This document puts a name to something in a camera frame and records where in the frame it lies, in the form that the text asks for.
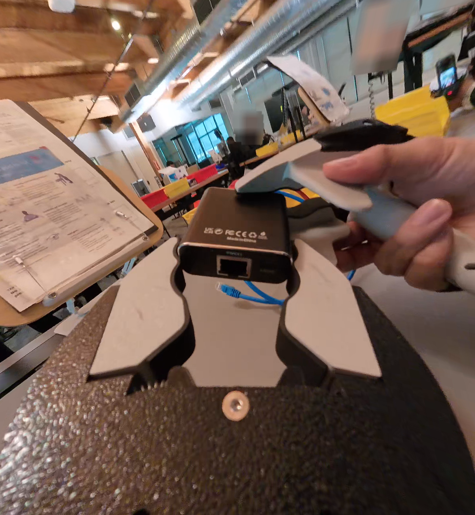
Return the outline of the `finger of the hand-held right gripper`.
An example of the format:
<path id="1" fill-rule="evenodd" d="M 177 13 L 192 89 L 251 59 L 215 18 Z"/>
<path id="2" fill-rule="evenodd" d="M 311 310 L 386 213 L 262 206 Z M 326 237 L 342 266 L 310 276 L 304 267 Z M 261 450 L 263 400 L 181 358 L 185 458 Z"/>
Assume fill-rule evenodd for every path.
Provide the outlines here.
<path id="1" fill-rule="evenodd" d="M 324 175 L 323 164 L 320 162 L 292 162 L 292 179 L 339 208 L 363 212 L 373 206 L 369 195 L 362 188 L 343 185 L 328 179 Z"/>
<path id="2" fill-rule="evenodd" d="M 285 187 L 306 187 L 325 194 L 323 164 L 326 153 L 311 138 L 277 153 L 258 167 L 245 173 L 235 184 L 238 194 L 269 193 Z"/>

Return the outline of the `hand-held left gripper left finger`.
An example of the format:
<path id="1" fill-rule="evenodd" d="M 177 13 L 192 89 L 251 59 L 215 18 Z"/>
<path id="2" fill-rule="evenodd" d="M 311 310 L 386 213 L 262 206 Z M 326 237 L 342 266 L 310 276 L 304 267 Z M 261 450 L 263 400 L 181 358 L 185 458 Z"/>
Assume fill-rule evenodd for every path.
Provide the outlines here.
<path id="1" fill-rule="evenodd" d="M 178 244 L 169 238 L 119 283 L 91 378 L 134 374 L 160 383 L 193 354 L 195 333 Z"/>

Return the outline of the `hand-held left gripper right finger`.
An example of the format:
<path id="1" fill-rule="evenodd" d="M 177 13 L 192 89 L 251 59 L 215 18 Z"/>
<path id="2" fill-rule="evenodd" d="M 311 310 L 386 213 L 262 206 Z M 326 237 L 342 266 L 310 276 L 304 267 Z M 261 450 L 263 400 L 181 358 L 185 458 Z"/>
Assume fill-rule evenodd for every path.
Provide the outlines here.
<path id="1" fill-rule="evenodd" d="M 350 281 L 306 242 L 296 239 L 294 248 L 275 347 L 284 376 L 310 387 L 327 386 L 338 376 L 380 379 Z"/>

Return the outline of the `black network adapter box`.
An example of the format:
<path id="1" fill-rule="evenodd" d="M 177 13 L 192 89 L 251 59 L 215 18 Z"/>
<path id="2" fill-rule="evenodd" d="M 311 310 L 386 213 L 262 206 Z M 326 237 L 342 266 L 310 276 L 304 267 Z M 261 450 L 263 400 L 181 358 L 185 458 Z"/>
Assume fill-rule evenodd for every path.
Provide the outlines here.
<path id="1" fill-rule="evenodd" d="M 276 193 L 211 187 L 177 252 L 183 271 L 191 275 L 283 283 L 293 266 L 286 202 Z"/>

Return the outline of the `person's right hand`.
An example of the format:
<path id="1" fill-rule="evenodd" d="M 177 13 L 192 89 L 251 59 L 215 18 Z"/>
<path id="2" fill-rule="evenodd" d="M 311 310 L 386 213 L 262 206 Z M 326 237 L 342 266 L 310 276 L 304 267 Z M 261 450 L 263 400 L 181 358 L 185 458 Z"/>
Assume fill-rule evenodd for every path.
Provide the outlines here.
<path id="1" fill-rule="evenodd" d="M 390 184 L 394 195 L 417 207 L 394 237 L 383 242 L 350 220 L 350 235 L 334 243 L 343 273 L 374 264 L 409 286 L 452 291 L 445 270 L 452 229 L 475 239 L 475 138 L 415 138 L 377 145 L 323 166 L 335 182 Z"/>

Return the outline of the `yellow storage bin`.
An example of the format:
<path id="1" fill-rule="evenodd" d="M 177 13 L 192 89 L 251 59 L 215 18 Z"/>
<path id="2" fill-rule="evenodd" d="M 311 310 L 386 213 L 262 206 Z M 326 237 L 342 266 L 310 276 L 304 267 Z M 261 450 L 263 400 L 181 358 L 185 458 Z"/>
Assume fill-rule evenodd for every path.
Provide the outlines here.
<path id="1" fill-rule="evenodd" d="M 429 86 L 418 88 L 376 107 L 376 118 L 407 128 L 413 137 L 444 137 L 450 127 L 447 100 L 433 97 Z"/>

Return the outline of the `red storage crate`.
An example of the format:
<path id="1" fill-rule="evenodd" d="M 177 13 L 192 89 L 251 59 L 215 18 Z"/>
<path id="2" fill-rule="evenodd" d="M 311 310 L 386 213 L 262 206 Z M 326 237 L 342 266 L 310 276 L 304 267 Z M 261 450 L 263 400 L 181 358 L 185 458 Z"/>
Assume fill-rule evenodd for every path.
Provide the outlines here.
<path id="1" fill-rule="evenodd" d="M 208 180 L 208 178 L 217 175 L 217 173 L 218 169 L 216 164 L 212 164 L 187 175 L 187 180 L 189 184 L 201 184 L 204 181 Z"/>
<path id="2" fill-rule="evenodd" d="M 149 209 L 155 212 L 169 205 L 170 197 L 165 192 L 165 189 L 162 188 L 142 196 L 141 200 Z"/>

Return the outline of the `distant document stand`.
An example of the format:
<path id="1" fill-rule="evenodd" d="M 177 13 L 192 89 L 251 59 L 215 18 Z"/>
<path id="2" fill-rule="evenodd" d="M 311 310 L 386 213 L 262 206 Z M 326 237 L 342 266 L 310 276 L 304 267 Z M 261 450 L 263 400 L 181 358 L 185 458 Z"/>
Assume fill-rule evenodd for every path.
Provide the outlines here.
<path id="1" fill-rule="evenodd" d="M 349 115 L 349 108 L 331 83 L 294 55 L 268 56 L 267 62 L 287 74 L 306 93 L 316 112 L 331 125 L 341 124 Z"/>

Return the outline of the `yellow storage crate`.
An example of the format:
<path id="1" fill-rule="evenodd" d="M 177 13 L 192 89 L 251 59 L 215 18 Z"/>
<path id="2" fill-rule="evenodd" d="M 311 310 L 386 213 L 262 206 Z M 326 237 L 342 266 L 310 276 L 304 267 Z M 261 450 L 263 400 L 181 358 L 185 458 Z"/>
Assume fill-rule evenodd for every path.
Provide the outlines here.
<path id="1" fill-rule="evenodd" d="M 182 177 L 170 184 L 164 186 L 163 190 L 169 199 L 173 199 L 179 195 L 185 194 L 190 189 L 189 181 L 186 177 Z"/>

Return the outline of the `black handheld device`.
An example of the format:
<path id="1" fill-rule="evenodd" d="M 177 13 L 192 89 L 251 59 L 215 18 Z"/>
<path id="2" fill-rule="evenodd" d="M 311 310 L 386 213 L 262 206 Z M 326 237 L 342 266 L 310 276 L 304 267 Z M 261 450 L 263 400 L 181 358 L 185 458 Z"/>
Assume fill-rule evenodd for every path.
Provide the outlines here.
<path id="1" fill-rule="evenodd" d="M 458 69 L 454 54 L 449 54 L 435 64 L 437 79 L 437 96 L 445 96 L 445 98 L 453 97 L 459 88 Z"/>

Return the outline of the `silver ventilation duct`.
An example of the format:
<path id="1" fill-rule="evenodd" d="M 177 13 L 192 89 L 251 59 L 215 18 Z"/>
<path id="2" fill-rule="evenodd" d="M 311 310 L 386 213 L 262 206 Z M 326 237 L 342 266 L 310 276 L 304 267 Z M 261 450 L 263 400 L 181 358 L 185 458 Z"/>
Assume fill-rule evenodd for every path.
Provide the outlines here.
<path id="1" fill-rule="evenodd" d="M 156 70 L 125 94 L 119 119 L 137 121 L 159 102 L 194 108 L 326 16 L 340 1 L 220 1 L 194 20 L 161 57 Z"/>

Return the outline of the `dark desk edge rail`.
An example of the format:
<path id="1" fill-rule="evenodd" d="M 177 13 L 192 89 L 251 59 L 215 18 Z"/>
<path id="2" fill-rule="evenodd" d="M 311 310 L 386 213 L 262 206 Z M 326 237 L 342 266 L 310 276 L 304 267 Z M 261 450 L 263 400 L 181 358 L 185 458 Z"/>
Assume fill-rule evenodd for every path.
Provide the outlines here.
<path id="1" fill-rule="evenodd" d="M 0 398 L 32 376 L 53 354 L 65 338 L 55 332 L 56 327 L 36 335 L 0 363 Z"/>

